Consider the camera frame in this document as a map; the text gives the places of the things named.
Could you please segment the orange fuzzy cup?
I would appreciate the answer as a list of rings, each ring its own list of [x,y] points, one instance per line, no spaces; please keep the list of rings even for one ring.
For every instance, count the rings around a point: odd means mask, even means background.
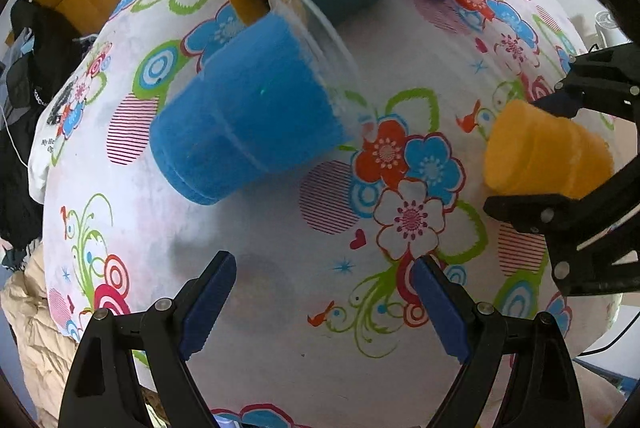
[[[558,194],[580,200],[613,174],[605,140],[525,101],[506,104],[491,128],[484,181],[498,195]]]

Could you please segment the blue fuzzy cup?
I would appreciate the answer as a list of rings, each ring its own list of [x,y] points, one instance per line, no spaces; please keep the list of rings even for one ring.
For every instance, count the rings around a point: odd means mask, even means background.
[[[320,8],[269,4],[152,121],[157,167],[193,203],[213,205],[374,127],[352,97],[361,80],[355,61]]]

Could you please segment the white standing fan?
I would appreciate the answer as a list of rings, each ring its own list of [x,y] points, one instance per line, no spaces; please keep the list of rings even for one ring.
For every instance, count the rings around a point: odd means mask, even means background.
[[[599,11],[594,16],[594,28],[597,31],[600,43],[605,48],[630,43],[630,39],[624,34],[620,26],[618,26],[609,10]]]

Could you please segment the beige quilted jacket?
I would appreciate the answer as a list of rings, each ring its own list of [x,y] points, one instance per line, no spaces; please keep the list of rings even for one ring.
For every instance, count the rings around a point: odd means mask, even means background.
[[[11,274],[1,286],[1,307],[17,341],[36,423],[56,427],[77,342],[62,335],[50,315],[42,246],[35,249],[24,270]]]

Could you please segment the floral tablecloth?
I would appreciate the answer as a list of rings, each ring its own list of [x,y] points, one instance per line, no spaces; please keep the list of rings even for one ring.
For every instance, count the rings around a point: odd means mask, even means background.
[[[585,51],[556,0],[381,0],[341,30],[378,121],[371,141],[213,206],[179,195],[152,119],[242,29],[228,0],[122,0],[48,105],[64,143],[43,206],[58,330],[143,311],[226,250],[238,279],[190,370],[216,415],[266,427],[428,423],[457,374],[409,284],[432,255],[477,301],[550,313],[578,354],[615,297],[565,298],[544,240],[483,212],[500,110],[549,93]]]

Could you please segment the white printed t-shirt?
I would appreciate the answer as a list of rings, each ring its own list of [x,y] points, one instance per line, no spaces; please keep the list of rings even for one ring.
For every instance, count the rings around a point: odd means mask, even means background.
[[[47,117],[41,115],[27,163],[29,196],[38,204],[44,203],[49,171],[58,161],[63,143],[64,138],[58,133],[58,126],[48,125]]]

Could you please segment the black clothing pile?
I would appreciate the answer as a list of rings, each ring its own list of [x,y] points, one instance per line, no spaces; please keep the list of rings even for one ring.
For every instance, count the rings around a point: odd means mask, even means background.
[[[60,12],[17,0],[14,43],[1,61],[1,238],[23,249],[42,231],[42,206],[29,196],[27,162],[38,118],[87,52]]]

